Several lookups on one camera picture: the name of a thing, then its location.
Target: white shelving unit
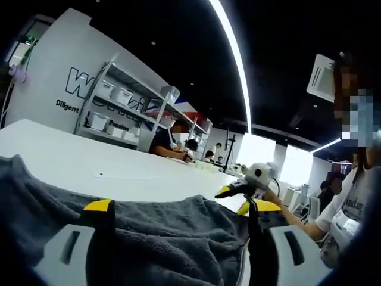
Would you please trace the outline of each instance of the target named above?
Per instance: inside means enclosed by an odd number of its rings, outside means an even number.
[[[111,61],[109,61],[108,63],[105,63],[100,69],[100,71],[98,72],[83,102],[83,106],[81,108],[81,111],[77,119],[77,124],[76,124],[74,134],[80,135],[80,136],[91,134],[95,138],[96,137],[105,138],[111,142],[114,141],[115,143],[122,142],[129,145],[134,145],[134,146],[137,145],[136,142],[129,142],[127,140],[117,138],[105,132],[101,132],[95,129],[91,129],[88,126],[85,126],[86,118],[92,109],[93,101],[99,102],[101,104],[105,104],[109,107],[118,109],[121,112],[127,113],[130,117],[132,117],[137,122],[137,124],[139,125],[137,127],[140,127],[140,125],[144,122],[153,123],[154,124],[154,127],[152,128],[153,132],[156,132],[158,128],[163,128],[163,129],[167,128],[166,126],[160,123],[160,119],[163,115],[164,110],[167,110],[174,117],[181,118],[189,122],[189,125],[191,126],[189,137],[193,136],[194,134],[197,134],[197,135],[207,134],[207,132],[203,130],[203,128],[196,123],[197,118],[194,121],[192,121],[190,118],[188,118],[188,116],[186,116],[184,113],[179,111],[176,107],[168,104],[167,101],[168,101],[169,95],[167,97],[164,97],[159,92],[151,89],[149,86],[146,86],[144,83],[136,80],[127,71],[123,70],[114,62],[116,58],[117,58],[117,55],[115,55]],[[148,100],[148,102],[146,103],[146,106],[148,106],[150,102],[158,106],[159,112],[158,112],[157,118],[155,119],[153,117],[147,116],[146,114],[144,114],[144,112],[143,113],[138,112],[134,109],[129,108],[128,106],[125,106],[123,104],[120,104],[117,101],[114,101],[111,98],[102,97],[99,94],[97,94],[97,87],[99,84],[102,83],[103,79],[106,76],[121,83],[123,87],[129,90],[132,90],[133,92],[146,98]]]

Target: dark shirt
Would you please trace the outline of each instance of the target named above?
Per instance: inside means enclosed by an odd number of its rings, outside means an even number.
[[[328,204],[332,201],[334,195],[335,194],[331,191],[331,189],[327,188],[317,197],[320,199],[320,213],[322,213],[326,206],[328,206]]]
[[[165,149],[172,150],[171,148],[171,140],[169,138],[169,132],[167,129],[163,129],[159,132],[157,132],[151,142],[151,146],[149,147],[149,152],[151,154],[155,153],[155,148],[161,146]]]

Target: white table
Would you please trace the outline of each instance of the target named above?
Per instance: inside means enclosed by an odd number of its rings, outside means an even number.
[[[16,154],[21,155],[29,172],[40,181],[119,201],[179,201],[197,194],[212,200],[223,185],[236,180],[224,173],[207,173],[26,119],[0,130],[0,156],[10,158]],[[218,202],[237,211],[244,197]],[[246,255],[242,285],[248,285],[249,267]]]

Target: workshop room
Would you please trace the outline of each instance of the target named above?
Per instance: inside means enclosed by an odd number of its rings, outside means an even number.
[[[381,4],[9,4],[4,285],[379,284]]]

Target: window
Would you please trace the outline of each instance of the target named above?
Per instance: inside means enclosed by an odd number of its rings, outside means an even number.
[[[288,145],[279,180],[292,186],[308,183],[313,158],[310,152]]]
[[[267,163],[274,160],[276,142],[246,133],[238,152],[237,163],[250,167],[253,163]]]

